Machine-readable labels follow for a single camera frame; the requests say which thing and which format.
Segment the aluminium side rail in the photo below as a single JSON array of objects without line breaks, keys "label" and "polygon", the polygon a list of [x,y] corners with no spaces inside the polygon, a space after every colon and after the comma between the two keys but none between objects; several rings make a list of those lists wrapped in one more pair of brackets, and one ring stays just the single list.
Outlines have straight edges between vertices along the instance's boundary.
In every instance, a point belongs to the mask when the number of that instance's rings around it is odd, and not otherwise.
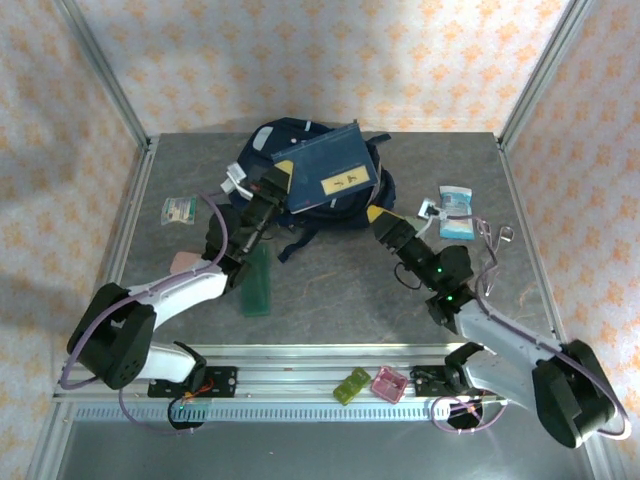
[{"label": "aluminium side rail", "polygon": [[132,165],[133,169],[118,207],[92,298],[104,285],[111,282],[119,283],[122,279],[159,140],[159,135],[151,137],[147,145],[140,149]]},{"label": "aluminium side rail", "polygon": [[496,139],[496,146],[506,176],[506,180],[509,185],[509,190],[512,196],[514,207],[516,209],[527,252],[531,261],[537,288],[541,297],[542,305],[544,307],[548,327],[552,336],[556,340],[566,341],[566,331],[562,324],[559,310],[553,297],[549,278],[540,256],[540,251],[532,230],[531,221],[526,209],[524,197],[521,194],[521,190],[518,186],[518,182],[514,174],[514,169],[509,162],[507,147],[504,145],[504,142],[500,138]]}]

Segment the grey metal shelf panel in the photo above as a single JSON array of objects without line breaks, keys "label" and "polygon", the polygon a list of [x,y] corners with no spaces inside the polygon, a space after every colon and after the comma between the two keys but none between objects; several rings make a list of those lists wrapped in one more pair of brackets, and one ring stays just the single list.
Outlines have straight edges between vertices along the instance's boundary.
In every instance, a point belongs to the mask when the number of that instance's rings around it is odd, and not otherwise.
[{"label": "grey metal shelf panel", "polygon": [[161,437],[122,422],[72,428],[53,480],[593,480],[586,455],[511,412],[476,435],[430,424],[221,423]]}]

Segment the green tissue packet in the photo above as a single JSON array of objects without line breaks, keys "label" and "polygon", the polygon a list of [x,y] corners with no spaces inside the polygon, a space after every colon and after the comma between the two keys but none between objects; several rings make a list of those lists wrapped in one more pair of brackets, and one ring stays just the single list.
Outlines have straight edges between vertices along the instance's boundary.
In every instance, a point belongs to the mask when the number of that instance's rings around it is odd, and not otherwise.
[{"label": "green tissue packet", "polygon": [[196,206],[197,198],[195,196],[167,198],[162,207],[160,223],[162,225],[171,223],[193,225]]}]

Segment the aluminium front rail beam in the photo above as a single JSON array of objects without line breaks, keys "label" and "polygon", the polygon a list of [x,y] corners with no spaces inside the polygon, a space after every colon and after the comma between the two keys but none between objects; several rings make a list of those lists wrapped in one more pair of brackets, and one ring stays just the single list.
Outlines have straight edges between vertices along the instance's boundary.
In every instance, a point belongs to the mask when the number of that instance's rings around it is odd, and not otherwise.
[{"label": "aluminium front rail beam", "polygon": [[[176,377],[176,366],[187,352],[176,345],[152,343],[147,363],[124,387],[126,399],[146,398],[151,380]],[[444,365],[444,358],[463,343],[410,344],[325,344],[325,345],[195,345],[193,348],[210,366],[238,368],[235,398],[249,401],[331,401],[331,392],[354,368],[364,368],[372,377],[381,366],[405,376],[415,365]],[[116,400],[112,390],[96,380],[78,389],[54,389],[56,399]]]}]

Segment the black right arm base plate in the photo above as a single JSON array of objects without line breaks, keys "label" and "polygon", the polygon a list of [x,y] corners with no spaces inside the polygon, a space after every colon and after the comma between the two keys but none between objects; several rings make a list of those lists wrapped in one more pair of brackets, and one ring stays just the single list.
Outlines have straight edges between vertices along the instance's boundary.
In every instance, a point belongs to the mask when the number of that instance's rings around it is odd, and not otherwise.
[{"label": "black right arm base plate", "polygon": [[473,387],[463,373],[447,365],[416,365],[410,371],[410,379],[417,397],[501,399],[493,392]]}]

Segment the pink plastic pill box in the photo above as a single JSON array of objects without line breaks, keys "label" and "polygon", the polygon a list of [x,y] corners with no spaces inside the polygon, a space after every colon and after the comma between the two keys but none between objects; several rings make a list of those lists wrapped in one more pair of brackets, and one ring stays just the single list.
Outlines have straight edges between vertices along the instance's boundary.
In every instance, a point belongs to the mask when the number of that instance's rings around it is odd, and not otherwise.
[{"label": "pink plastic pill box", "polygon": [[406,376],[389,366],[381,366],[371,384],[371,391],[378,398],[397,404],[404,396],[409,384]]}]

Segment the green plastic pill box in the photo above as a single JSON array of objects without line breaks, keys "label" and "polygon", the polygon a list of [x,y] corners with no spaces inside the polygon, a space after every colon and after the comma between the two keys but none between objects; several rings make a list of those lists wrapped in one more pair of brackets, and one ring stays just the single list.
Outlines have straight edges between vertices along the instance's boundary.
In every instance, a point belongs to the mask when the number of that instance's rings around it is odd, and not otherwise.
[{"label": "green plastic pill box", "polygon": [[361,367],[356,367],[333,390],[333,397],[341,405],[348,405],[370,382],[369,373]]}]

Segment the aluminium frame post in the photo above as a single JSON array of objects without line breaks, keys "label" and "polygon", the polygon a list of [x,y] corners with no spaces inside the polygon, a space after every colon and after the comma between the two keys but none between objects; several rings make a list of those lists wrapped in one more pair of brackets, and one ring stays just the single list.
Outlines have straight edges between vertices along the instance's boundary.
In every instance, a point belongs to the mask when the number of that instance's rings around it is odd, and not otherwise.
[{"label": "aluminium frame post", "polygon": [[68,24],[80,49],[98,79],[101,81],[108,96],[113,101],[116,110],[124,121],[129,133],[134,138],[138,148],[146,151],[151,142],[150,137],[128,100],[124,89],[115,75],[107,56],[99,45],[81,8],[76,0],[53,0],[53,2]]},{"label": "aluminium frame post", "polygon": [[496,137],[502,152],[507,152],[516,143],[522,129],[533,114],[537,103],[556,75],[563,58],[597,2],[598,0],[568,1],[502,132]]}]

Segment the blue and white wipes packet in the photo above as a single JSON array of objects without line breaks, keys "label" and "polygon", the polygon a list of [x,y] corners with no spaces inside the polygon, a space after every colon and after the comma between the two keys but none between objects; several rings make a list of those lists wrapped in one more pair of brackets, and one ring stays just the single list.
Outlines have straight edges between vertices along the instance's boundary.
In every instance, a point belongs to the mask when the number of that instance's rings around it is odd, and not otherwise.
[{"label": "blue and white wipes packet", "polygon": [[443,185],[439,187],[441,209],[440,237],[449,240],[475,238],[472,214],[472,190],[466,187]]}]

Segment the navy blue student backpack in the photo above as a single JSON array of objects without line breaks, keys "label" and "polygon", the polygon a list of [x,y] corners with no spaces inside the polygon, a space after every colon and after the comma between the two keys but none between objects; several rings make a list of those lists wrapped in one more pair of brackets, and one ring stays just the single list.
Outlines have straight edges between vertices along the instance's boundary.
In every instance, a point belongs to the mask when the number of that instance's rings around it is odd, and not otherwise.
[{"label": "navy blue student backpack", "polygon": [[[311,120],[283,117],[260,126],[251,135],[237,162],[248,176],[251,190],[257,190],[260,177],[272,167],[272,155],[300,141],[313,139],[330,132],[332,128]],[[387,210],[394,207],[396,187],[392,175],[380,160],[378,145],[391,139],[387,133],[365,139],[367,147],[375,163],[381,167],[381,180],[378,186],[369,187],[357,193],[334,199],[326,204],[293,214],[287,209],[287,200],[283,213],[277,218],[282,227],[293,227],[301,231],[301,237],[288,245],[279,254],[278,260],[286,262],[291,255],[306,247],[322,230],[356,230],[368,227],[366,210],[370,205],[377,205]],[[230,203],[238,210],[249,203],[238,193],[227,195]]]}]

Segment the pink rectangular case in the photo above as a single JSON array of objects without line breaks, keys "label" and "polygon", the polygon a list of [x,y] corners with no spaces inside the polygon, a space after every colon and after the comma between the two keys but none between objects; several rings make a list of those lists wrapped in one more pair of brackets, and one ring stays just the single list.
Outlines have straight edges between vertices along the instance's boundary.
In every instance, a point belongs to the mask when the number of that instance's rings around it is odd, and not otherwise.
[{"label": "pink rectangular case", "polygon": [[201,260],[201,255],[193,252],[179,251],[173,257],[170,273],[177,274],[191,269]]}]

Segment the blue book with yellow label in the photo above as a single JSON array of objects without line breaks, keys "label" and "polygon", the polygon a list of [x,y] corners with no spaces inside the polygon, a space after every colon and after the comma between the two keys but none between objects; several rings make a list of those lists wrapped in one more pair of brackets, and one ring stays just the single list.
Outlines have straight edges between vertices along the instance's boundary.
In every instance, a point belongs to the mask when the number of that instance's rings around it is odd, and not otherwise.
[{"label": "blue book with yellow label", "polygon": [[376,187],[381,180],[381,167],[357,123],[300,141],[272,159],[292,164],[287,209],[293,214]]}]

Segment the translucent green pencil case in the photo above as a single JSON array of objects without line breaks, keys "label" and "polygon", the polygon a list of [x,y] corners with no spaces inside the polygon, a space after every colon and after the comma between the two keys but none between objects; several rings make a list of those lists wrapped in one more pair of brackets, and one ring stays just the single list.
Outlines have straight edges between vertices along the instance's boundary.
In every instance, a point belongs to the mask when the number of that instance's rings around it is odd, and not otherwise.
[{"label": "translucent green pencil case", "polygon": [[247,261],[248,271],[241,285],[240,309],[245,317],[262,317],[271,311],[270,253],[259,244]]}]

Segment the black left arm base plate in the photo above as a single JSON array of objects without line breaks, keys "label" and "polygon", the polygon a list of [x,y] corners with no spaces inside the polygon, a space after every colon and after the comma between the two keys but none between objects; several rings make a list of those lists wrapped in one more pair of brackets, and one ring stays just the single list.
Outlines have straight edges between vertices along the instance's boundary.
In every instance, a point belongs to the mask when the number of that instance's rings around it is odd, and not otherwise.
[{"label": "black left arm base plate", "polygon": [[150,398],[233,398],[237,387],[238,368],[234,366],[209,366],[199,368],[180,383],[168,380],[149,382]]}]

